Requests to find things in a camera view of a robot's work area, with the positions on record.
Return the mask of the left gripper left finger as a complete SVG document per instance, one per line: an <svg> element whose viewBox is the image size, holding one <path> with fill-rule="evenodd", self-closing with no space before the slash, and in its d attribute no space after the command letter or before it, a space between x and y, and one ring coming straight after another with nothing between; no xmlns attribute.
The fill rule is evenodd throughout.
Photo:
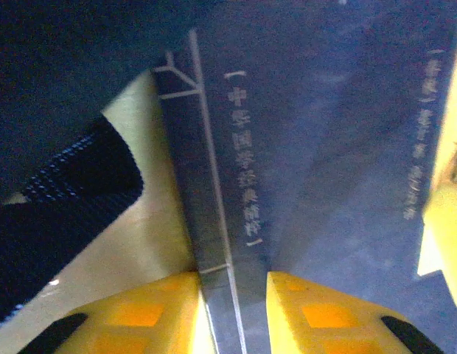
<svg viewBox="0 0 457 354"><path fill-rule="evenodd" d="M22 353L215 353L199 276L186 272L76 308Z"/></svg>

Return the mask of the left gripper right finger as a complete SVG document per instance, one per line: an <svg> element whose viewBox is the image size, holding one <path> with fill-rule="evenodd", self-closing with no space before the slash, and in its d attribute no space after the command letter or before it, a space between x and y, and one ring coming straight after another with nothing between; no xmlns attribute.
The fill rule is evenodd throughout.
<svg viewBox="0 0 457 354"><path fill-rule="evenodd" d="M281 271L267 275L272 353L440 353L401 314Z"/></svg>

